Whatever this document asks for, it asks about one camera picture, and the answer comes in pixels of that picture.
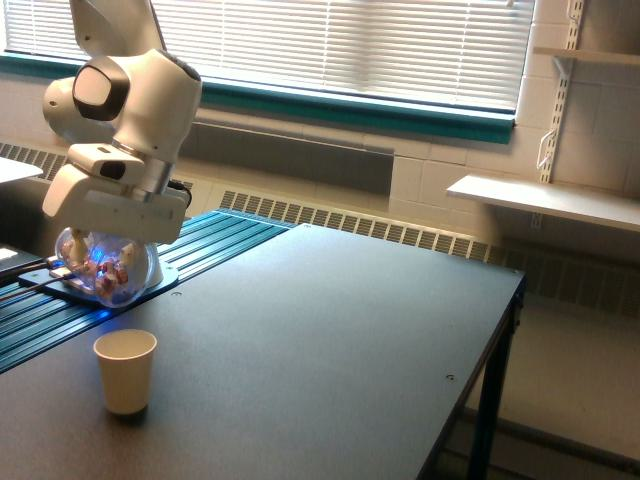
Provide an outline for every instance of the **transparent sphere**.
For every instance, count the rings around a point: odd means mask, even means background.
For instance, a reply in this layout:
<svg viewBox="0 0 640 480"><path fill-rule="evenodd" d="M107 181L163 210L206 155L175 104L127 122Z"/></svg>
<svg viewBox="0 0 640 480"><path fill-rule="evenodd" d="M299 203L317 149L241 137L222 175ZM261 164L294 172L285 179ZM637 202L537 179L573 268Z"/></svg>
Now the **transparent sphere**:
<svg viewBox="0 0 640 480"><path fill-rule="evenodd" d="M82 282L85 293L111 308L124 307L144 292L153 252L135 240L69 228L56 242L56 255Z"/></svg>

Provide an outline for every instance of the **wall shelf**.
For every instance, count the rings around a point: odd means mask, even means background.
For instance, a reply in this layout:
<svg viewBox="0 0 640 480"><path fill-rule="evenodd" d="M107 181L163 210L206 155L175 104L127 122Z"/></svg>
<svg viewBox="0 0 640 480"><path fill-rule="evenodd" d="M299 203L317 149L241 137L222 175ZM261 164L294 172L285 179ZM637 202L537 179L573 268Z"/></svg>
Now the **wall shelf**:
<svg viewBox="0 0 640 480"><path fill-rule="evenodd" d="M567 50L564 48L548 47L534 47L533 53L551 55L558 59L578 60L581 62L640 66L640 55L629 55L626 53L597 52L594 50Z"/></svg>
<svg viewBox="0 0 640 480"><path fill-rule="evenodd" d="M452 196L621 230L640 232L640 202L582 188L467 175Z"/></svg>
<svg viewBox="0 0 640 480"><path fill-rule="evenodd" d="M42 170L34 165L0 157L0 183L37 177L38 175L42 175Z"/></svg>

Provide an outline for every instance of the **window sill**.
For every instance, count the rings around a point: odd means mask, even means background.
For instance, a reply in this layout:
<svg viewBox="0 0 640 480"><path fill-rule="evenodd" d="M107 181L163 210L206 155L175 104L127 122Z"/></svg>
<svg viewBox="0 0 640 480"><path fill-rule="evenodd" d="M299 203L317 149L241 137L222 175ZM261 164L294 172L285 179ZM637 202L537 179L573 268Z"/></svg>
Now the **window sill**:
<svg viewBox="0 0 640 480"><path fill-rule="evenodd" d="M47 79L73 76L81 64L34 55L0 54L0 72ZM385 133L418 133L502 144L509 143L514 126L514 116L510 114L407 106L399 102L300 93L290 88L267 88L211 78L203 78L202 105L321 120L346 128L365 127Z"/></svg>

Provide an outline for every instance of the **black metal table leg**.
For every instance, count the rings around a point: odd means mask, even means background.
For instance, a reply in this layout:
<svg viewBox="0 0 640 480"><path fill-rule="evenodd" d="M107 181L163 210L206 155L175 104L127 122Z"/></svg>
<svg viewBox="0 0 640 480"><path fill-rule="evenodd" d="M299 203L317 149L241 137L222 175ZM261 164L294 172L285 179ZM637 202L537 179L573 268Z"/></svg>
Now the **black metal table leg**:
<svg viewBox="0 0 640 480"><path fill-rule="evenodd" d="M485 480L487 478L493 435L498 421L498 410L502 397L502 386L507 373L511 338L516 327L517 311L520 308L519 302L512 302L509 308L509 325L507 325L498 340L496 348L487 360L484 371L480 406L467 470L468 480Z"/></svg>

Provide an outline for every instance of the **white paper cup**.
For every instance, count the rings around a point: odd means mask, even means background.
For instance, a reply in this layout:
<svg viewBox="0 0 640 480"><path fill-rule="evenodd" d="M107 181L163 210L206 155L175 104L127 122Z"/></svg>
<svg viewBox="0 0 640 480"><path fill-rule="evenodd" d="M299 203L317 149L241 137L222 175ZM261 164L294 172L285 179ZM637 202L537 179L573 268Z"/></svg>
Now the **white paper cup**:
<svg viewBox="0 0 640 480"><path fill-rule="evenodd" d="M95 341L107 410L129 415L149 403L156 345L156 337L144 330L118 330Z"/></svg>

